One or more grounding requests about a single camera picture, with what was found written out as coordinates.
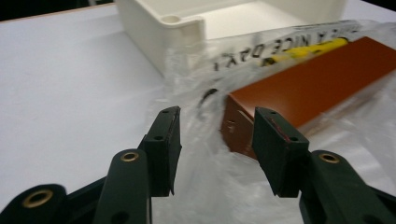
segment brown rectangular block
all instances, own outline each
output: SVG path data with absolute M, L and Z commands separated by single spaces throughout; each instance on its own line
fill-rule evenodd
M 255 158 L 250 143 L 256 106 L 279 112 L 306 133 L 321 113 L 352 96 L 358 102 L 373 95 L 395 69 L 396 50 L 368 37 L 297 64 L 229 94 L 223 139 L 231 151 Z

